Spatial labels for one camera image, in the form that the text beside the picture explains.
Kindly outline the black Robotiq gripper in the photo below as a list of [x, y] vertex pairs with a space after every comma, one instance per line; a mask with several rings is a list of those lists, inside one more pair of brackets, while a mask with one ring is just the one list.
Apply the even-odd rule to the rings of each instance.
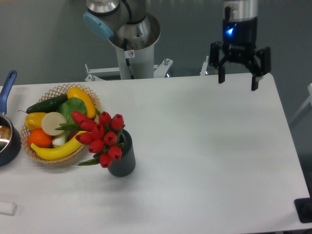
[[271, 71], [271, 48], [255, 51], [257, 17], [245, 20], [223, 19], [222, 39], [211, 44], [209, 65], [218, 71], [218, 83], [225, 81], [225, 63], [247, 66], [252, 74], [251, 90], [258, 89], [259, 81]]

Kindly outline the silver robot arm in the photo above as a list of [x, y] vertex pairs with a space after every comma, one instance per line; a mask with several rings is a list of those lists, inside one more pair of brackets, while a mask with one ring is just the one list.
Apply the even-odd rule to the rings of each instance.
[[[98, 37], [115, 47], [121, 79], [164, 78], [172, 65], [165, 59], [154, 64], [154, 46], [160, 37], [157, 19], [147, 13], [144, 0], [88, 0], [83, 20]], [[226, 0], [223, 2], [222, 41], [213, 42], [201, 75], [207, 67], [218, 72], [218, 82], [225, 81], [227, 62], [244, 65], [252, 74], [251, 89], [256, 90], [264, 75], [271, 71], [271, 50], [256, 48], [258, 2]]]

